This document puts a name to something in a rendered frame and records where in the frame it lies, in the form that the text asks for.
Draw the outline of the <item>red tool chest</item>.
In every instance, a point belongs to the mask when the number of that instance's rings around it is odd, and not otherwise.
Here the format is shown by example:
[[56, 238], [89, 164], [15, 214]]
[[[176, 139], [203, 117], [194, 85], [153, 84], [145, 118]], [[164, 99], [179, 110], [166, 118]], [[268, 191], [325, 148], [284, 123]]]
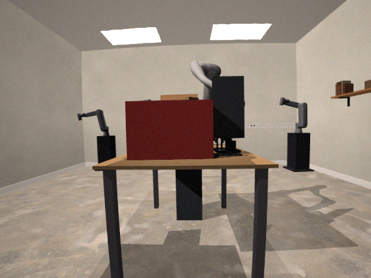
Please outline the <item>red tool chest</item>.
[[213, 100], [125, 101], [127, 160], [214, 159]]

